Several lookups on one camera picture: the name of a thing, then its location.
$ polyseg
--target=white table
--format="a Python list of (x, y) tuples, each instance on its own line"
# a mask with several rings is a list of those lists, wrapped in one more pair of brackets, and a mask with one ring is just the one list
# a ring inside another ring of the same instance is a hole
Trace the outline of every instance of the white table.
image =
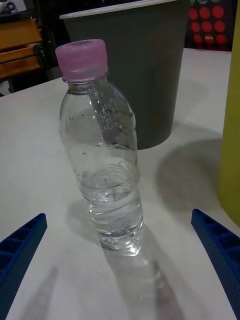
[(139, 151), (143, 248), (101, 249), (59, 138), (66, 84), (0, 98), (0, 240), (40, 212), (48, 229), (7, 320), (234, 320), (191, 226), (199, 208), (240, 235), (216, 196), (231, 54), (185, 49), (170, 138)]

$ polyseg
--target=gray trash bin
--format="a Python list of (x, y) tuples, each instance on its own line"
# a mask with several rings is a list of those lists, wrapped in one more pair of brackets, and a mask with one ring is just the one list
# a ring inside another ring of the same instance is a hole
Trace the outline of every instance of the gray trash bin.
[(108, 78), (135, 113), (138, 149), (171, 133), (189, 4), (142, 0), (60, 16), (72, 41), (105, 41)]

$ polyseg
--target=water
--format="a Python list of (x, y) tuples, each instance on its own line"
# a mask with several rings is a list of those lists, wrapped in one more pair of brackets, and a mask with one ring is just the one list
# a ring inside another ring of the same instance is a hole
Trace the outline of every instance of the water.
[(124, 160), (80, 182), (90, 218), (104, 247), (130, 248), (142, 235), (143, 210), (136, 175)]

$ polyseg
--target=plastic water bottle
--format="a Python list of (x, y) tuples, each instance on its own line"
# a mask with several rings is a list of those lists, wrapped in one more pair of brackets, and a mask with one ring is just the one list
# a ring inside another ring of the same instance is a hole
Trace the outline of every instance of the plastic water bottle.
[(143, 227), (134, 113), (107, 80), (103, 40), (62, 45), (56, 56), (68, 83), (60, 136), (91, 221), (105, 248), (130, 248)]

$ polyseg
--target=bottle neck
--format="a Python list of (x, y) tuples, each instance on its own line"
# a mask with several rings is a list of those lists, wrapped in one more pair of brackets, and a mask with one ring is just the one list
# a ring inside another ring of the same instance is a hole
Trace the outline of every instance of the bottle neck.
[(87, 95), (93, 88), (104, 86), (108, 82), (107, 76), (86, 82), (68, 82), (68, 93), (70, 95)]

